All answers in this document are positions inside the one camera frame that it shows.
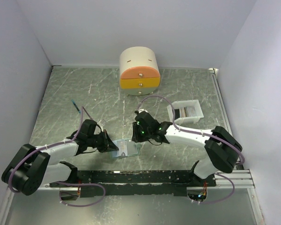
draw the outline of gray marble surface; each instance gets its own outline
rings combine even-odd
[[[212,129],[224,126],[212,77],[206,69],[160,69],[161,84],[155,94],[170,101],[198,99],[204,114],[190,128]],[[80,115],[71,99],[85,106],[95,121],[106,120],[112,140],[132,137],[134,110],[144,98],[127,96],[119,88],[116,68],[55,67],[51,74],[30,143],[44,145],[63,140],[78,127]],[[167,103],[150,98],[143,107],[159,122],[169,121]],[[153,146],[142,144],[140,155],[111,158],[109,153],[82,154],[65,160],[80,170],[183,170],[206,157],[204,149],[182,144]]]

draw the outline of white wall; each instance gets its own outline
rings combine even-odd
[[[28,143],[50,65],[15,0],[0,0],[0,205],[1,175]]]
[[[266,222],[281,225],[281,0],[257,1],[219,83]]]
[[[147,46],[159,66],[218,68],[256,0],[18,0],[53,65],[118,65]]]

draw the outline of white plastic basket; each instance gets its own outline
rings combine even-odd
[[[174,109],[180,109],[183,107],[192,107],[193,114],[190,117],[180,117],[175,120],[175,123],[181,125],[182,123],[197,123],[201,118],[204,117],[199,101],[196,100],[186,100],[186,101],[176,101],[172,103]],[[173,120],[173,111],[170,105],[168,105],[168,113],[170,121]]]

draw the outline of blue pen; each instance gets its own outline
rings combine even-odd
[[[74,100],[72,99],[72,102],[73,102],[73,105],[75,106],[75,108],[77,109],[77,111],[79,112],[79,114],[81,113],[80,112],[80,109],[78,108],[78,106],[76,105],[76,103],[74,102]]]

